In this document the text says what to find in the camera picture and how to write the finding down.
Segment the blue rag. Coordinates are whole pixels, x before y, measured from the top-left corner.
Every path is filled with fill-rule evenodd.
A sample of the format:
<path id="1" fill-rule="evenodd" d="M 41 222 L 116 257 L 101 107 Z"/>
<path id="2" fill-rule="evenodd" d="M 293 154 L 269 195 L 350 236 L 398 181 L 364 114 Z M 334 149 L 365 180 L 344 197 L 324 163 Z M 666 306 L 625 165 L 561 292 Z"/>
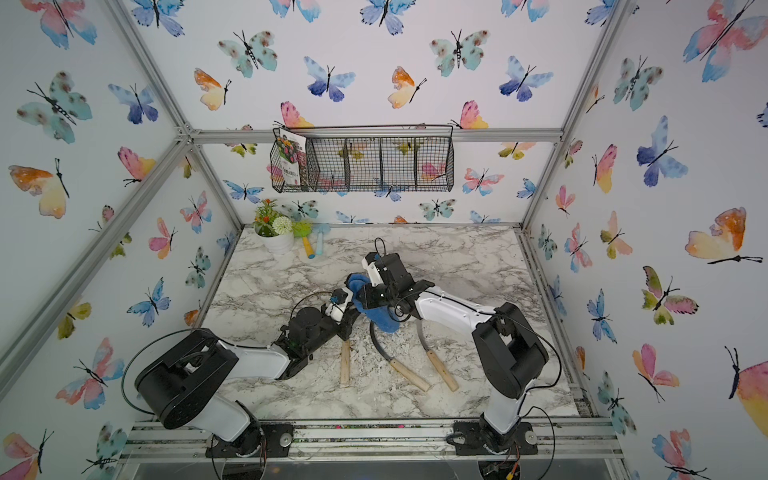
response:
<path id="1" fill-rule="evenodd" d="M 400 324 L 393 320 L 386 307 L 367 308 L 365 313 L 368 319 L 385 333 L 395 333 L 399 330 Z"/>

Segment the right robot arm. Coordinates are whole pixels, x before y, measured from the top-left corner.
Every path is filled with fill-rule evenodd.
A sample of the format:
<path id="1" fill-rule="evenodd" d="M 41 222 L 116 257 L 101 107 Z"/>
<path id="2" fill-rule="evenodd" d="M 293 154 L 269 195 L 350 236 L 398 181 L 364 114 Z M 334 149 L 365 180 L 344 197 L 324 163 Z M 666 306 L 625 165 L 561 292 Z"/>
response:
<path id="1" fill-rule="evenodd" d="M 543 340 L 522 311 L 509 302 L 498 307 L 480 305 L 431 281 L 416 281 L 396 253 L 369 253 L 362 266 L 371 281 L 363 289 L 364 307 L 383 307 L 393 321 L 435 322 L 471 339 L 491 386 L 482 420 L 499 436 L 510 433 L 549 361 Z"/>

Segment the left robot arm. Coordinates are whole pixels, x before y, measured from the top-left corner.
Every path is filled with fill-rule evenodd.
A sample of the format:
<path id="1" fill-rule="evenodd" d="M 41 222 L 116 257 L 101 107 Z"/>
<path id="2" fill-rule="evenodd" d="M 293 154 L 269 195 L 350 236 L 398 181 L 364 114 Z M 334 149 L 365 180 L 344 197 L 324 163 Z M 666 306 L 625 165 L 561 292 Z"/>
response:
<path id="1" fill-rule="evenodd" d="M 288 380 L 334 337 L 349 338 L 360 312 L 351 303 L 302 308 L 266 347 L 235 345 L 208 328 L 194 329 L 150 363 L 134 386 L 162 425 L 194 427 L 241 447 L 259 445 L 259 421 L 244 406 L 218 394 L 228 380 Z"/>

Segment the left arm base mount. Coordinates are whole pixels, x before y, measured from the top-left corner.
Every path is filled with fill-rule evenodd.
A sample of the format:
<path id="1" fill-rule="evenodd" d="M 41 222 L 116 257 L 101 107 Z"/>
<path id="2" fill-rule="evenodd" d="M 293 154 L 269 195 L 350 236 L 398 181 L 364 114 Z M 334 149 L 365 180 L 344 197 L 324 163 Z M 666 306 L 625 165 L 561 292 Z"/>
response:
<path id="1" fill-rule="evenodd" d="M 286 458 L 293 443 L 295 426 L 292 423 L 259 423 L 251 425 L 235 440 L 227 442 L 214 436 L 213 444 L 206 448 L 211 459 L 273 459 Z"/>

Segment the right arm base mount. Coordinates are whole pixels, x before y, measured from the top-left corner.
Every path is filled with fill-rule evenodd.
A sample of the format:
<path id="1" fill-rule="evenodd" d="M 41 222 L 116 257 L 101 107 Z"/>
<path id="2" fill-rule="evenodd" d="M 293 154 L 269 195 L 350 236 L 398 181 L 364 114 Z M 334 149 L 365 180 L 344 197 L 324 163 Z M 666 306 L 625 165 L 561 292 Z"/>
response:
<path id="1" fill-rule="evenodd" d="M 445 441 L 458 456 L 508 455 L 516 457 L 538 453 L 532 425 L 518 421 L 507 433 L 498 433 L 484 419 L 456 421 Z"/>

